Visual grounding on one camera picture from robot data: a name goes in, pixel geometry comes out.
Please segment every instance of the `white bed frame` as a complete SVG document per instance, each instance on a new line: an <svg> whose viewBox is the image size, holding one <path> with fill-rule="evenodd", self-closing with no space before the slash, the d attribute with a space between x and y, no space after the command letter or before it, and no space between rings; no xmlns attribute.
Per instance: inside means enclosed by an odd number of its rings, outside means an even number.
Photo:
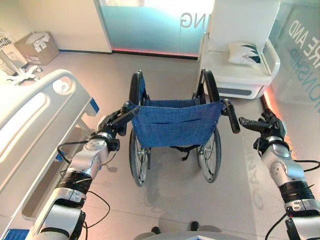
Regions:
<svg viewBox="0 0 320 240"><path fill-rule="evenodd" d="M57 90L62 83L60 79L65 78L69 89ZM32 114L26 109L31 103L37 105ZM89 131L81 118L84 113L96 116L99 108L76 77L60 69L31 86L1 85L0 109L2 143L7 138L5 145L0 144L0 239L3 239L8 229L29 229L33 225L34 218L24 216L22 210L55 161L57 145L77 125ZM13 120L21 122L21 116L26 119L17 126ZM13 134L5 133L8 126L14 126ZM53 190L60 180L58 176L52 179L46 193Z"/></svg>

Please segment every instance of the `white armchair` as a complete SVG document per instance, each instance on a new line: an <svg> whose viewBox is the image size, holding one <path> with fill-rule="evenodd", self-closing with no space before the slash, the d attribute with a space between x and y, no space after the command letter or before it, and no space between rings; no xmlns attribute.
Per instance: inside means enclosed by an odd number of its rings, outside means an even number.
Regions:
<svg viewBox="0 0 320 240"><path fill-rule="evenodd" d="M212 71L220 96L261 97L277 75L280 59L268 37L279 7L280 0L215 0L207 32L200 43L198 61L200 70ZM232 42L256 45L261 63L229 63ZM267 62L263 50L271 55L272 64Z"/></svg>

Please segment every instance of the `glass partition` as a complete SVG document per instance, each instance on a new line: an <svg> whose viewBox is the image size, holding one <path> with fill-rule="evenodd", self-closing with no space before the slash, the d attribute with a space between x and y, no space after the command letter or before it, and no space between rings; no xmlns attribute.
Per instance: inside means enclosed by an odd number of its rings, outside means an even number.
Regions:
<svg viewBox="0 0 320 240"><path fill-rule="evenodd" d="M282 0L270 40L281 66L264 94L285 121L292 156L320 159L320 1Z"/></svg>
<svg viewBox="0 0 320 240"><path fill-rule="evenodd" d="M113 50L198 56L214 0L100 0Z"/></svg>

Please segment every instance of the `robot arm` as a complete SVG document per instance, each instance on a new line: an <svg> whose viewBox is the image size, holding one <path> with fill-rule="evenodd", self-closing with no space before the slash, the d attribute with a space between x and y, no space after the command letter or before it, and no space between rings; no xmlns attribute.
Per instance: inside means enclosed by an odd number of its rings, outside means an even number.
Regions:
<svg viewBox="0 0 320 240"><path fill-rule="evenodd" d="M258 121L240 117L239 122L246 129L261 133L253 148L280 190L289 217L285 221L289 239L320 239L320 203L307 184L303 168L291 158L284 142L285 127L270 109L262 116L264 119Z"/></svg>
<svg viewBox="0 0 320 240"><path fill-rule="evenodd" d="M86 214L81 211L92 180L98 174L109 152L117 151L116 135L126 134L127 123L138 113L126 102L121 110L106 116L97 134L72 159L65 176L52 192L31 228L27 240L76 240Z"/></svg>

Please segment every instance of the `pillow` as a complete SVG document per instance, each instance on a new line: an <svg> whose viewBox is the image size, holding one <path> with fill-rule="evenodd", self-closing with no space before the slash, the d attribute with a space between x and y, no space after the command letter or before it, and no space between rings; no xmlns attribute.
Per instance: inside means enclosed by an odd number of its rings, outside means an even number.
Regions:
<svg viewBox="0 0 320 240"><path fill-rule="evenodd" d="M253 44L231 42L229 43L229 50L229 63L241 65L254 65L261 63L257 47Z"/></svg>

